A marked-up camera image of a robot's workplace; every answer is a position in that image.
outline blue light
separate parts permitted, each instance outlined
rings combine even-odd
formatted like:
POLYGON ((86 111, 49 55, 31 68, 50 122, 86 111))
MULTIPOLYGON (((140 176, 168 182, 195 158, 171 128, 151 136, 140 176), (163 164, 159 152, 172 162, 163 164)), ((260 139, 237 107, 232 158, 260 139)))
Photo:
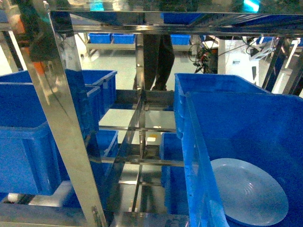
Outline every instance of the blue light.
POLYGON ((254 0, 244 0, 245 11, 257 13, 259 11, 259 2, 254 0))
POLYGON ((90 11, 104 11, 103 2, 97 0, 90 4, 90 11))

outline blue plastic bin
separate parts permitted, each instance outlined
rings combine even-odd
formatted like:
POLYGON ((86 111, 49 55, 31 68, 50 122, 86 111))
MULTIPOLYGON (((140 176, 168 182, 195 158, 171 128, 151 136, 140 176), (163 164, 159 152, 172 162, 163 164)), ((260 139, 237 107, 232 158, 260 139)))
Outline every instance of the blue plastic bin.
POLYGON ((113 34, 115 44, 133 44, 134 34, 113 34))
MULTIPOLYGON (((104 157, 116 157, 118 153, 118 131, 99 130, 96 134, 98 146, 104 157)), ((111 163, 94 163, 90 162, 93 174, 96 179, 96 185, 100 192, 104 189, 104 182, 113 166, 111 163)), ((108 193, 102 194, 101 202, 105 209, 107 204, 108 193)), ((63 205, 64 207, 80 208, 80 203, 76 194, 73 194, 63 205)))
POLYGON ((185 115, 182 148, 192 227, 242 226, 225 218, 210 163, 218 158, 240 159, 269 173, 289 202, 287 216, 274 226, 303 226, 303 99, 188 93, 185 115))
POLYGON ((165 206, 168 214, 188 215, 188 201, 183 167, 166 169, 165 206))
MULTIPOLYGON (((160 158, 161 160, 176 160, 183 161, 182 144, 181 140, 176 136, 175 133, 163 133, 160 144, 160 158)), ((168 166, 162 166, 161 184, 162 187, 166 183, 166 169, 168 166)))
POLYGON ((116 101, 117 71, 83 70, 82 74, 85 84, 90 84, 100 87, 102 93, 102 100, 103 100, 103 105, 100 105, 100 108, 104 115, 116 101))
POLYGON ((174 114, 177 135, 182 138, 184 129, 185 94, 187 92, 237 92, 268 93, 268 91, 233 75, 220 74, 175 74, 174 114))
MULTIPOLYGON (((175 133, 162 134, 162 160, 183 161, 181 140, 175 133)), ((188 215, 188 202, 183 167, 162 166, 161 184, 165 188, 165 206, 168 214, 188 215)))
POLYGON ((7 197, 8 194, 7 193, 1 193, 0 192, 0 201, 2 201, 5 197, 7 197))
POLYGON ((0 192, 52 195, 57 147, 33 85, 0 84, 0 192))
POLYGON ((190 35, 170 35, 173 45, 189 45, 190 35))
MULTIPOLYGON (((101 89, 101 94, 99 95, 101 100, 99 101, 98 105, 92 105, 93 114, 95 116, 99 114, 99 122, 116 100, 117 71, 83 70, 82 74, 85 84, 99 86, 101 89)), ((32 80, 28 71, 20 71, 0 76, 0 82, 31 83, 32 80)))
POLYGON ((91 44, 110 44, 112 42, 111 33, 89 33, 91 44))
POLYGON ((163 13, 163 20, 165 24, 179 24, 189 25, 194 22, 198 17, 202 16, 201 13, 163 13))
MULTIPOLYGON (((260 41, 261 41, 262 37, 260 36, 257 41, 256 41, 256 44, 260 44, 260 41)), ((267 43, 267 42, 271 42, 273 41, 274 37, 263 37, 263 41, 262 43, 267 43)))
POLYGON ((0 9, 0 23, 7 23, 7 22, 8 22, 8 18, 5 14, 5 11, 0 9))
POLYGON ((86 85, 85 88, 93 114, 95 130, 98 131, 99 121, 104 116, 103 111, 100 109, 100 106, 103 105, 101 89, 100 87, 91 85, 86 85))

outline cable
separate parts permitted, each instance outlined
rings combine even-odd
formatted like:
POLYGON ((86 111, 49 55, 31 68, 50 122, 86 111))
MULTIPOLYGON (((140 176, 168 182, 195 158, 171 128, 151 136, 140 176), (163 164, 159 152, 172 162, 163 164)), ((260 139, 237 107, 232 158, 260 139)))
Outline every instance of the cable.
POLYGON ((188 50, 188 58, 191 62, 193 62, 193 65, 196 66, 195 73, 198 73, 199 71, 202 71, 203 73, 206 73, 209 71, 207 62, 209 61, 209 56, 212 55, 212 48, 214 46, 215 39, 213 40, 211 48, 209 48, 204 42, 201 41, 199 44, 192 45, 188 50), (197 46, 197 55, 195 59, 193 60, 190 56, 190 53, 192 51, 192 48, 194 46, 197 46))
POLYGON ((241 46, 238 46, 238 47, 233 48, 233 49, 231 49, 231 50, 225 51, 225 52, 223 52, 223 53, 219 54, 219 55, 218 55, 218 57, 219 57, 219 56, 221 56, 221 55, 223 55, 223 54, 226 54, 226 53, 228 53, 228 52, 231 52, 231 51, 237 50, 237 49, 239 49, 239 48, 241 48, 241 47, 243 47, 243 46, 246 46, 246 44, 241 45, 241 46))
POLYGON ((247 42, 244 41, 243 37, 241 37, 242 41, 248 46, 248 47, 251 47, 251 48, 254 48, 257 50, 257 48, 253 47, 251 44, 248 44, 247 42))

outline stainless steel rack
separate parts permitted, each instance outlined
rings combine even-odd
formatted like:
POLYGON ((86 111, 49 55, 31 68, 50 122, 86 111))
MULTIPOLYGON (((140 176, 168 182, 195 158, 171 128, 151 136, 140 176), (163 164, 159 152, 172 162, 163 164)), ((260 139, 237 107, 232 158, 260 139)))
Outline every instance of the stainless steel rack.
MULTIPOLYGON (((225 0, 4 0, 3 7, 9 25, 2 23, 0 28, 10 30, 11 27, 17 39, 82 210, 0 204, 0 225, 3 227, 106 227, 109 223, 111 226, 143 226, 144 222, 148 222, 150 225, 164 226, 167 220, 174 220, 179 226, 186 226, 187 216, 134 212, 139 186, 149 184, 149 182, 141 182, 143 165, 183 165, 182 162, 147 158, 146 132, 171 130, 146 127, 146 108, 161 109, 172 105, 173 93, 145 91, 143 34, 188 33, 281 37, 263 85, 271 90, 277 78, 274 73, 277 59, 285 59, 290 40, 303 35, 301 26, 303 19, 296 17, 280 26, 274 22, 260 25, 246 23, 271 15, 290 17, 303 15, 302 6, 301 0, 296 2, 261 0, 258 10, 245 7, 243 2, 225 0), (165 24, 161 14, 171 12, 177 17, 190 13, 199 14, 188 25, 165 24), (72 25, 71 16, 85 18, 87 23, 72 25), (80 60, 74 37, 76 32, 137 34, 135 50, 138 90, 118 91, 118 102, 134 104, 135 112, 128 127, 111 127, 111 129, 127 130, 118 155, 114 159, 94 159, 88 156, 87 145, 95 132, 91 130, 84 134, 81 131, 80 124, 85 122, 81 122, 79 106, 74 103, 75 97, 81 95, 84 82, 81 79, 74 82, 74 78, 65 73, 66 70, 73 70, 81 78, 80 60), (48 80, 56 81, 54 86, 60 90, 59 94, 52 91, 52 87, 47 83, 48 80), (132 139, 135 131, 139 131, 140 149, 134 157, 131 155, 134 150, 132 139), (110 180, 117 183, 125 163, 139 165, 131 212, 113 214, 103 210, 90 160, 113 162, 114 168, 110 173, 110 180)), ((296 73, 291 76, 292 82, 288 85, 288 93, 297 94, 302 90, 299 86, 302 78, 301 58, 302 56, 297 69, 294 70, 296 73)), ((104 187, 104 190, 112 193, 115 187, 110 185, 104 187)))

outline person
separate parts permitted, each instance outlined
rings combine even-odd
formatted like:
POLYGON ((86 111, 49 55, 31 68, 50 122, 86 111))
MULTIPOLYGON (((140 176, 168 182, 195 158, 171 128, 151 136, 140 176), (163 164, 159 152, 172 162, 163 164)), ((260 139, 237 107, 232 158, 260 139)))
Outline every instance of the person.
MULTIPOLYGON (((170 35, 143 35, 143 46, 145 90, 150 90, 156 79, 152 89, 166 91, 166 83, 175 60, 170 35)), ((136 77, 134 89, 137 89, 136 77)))

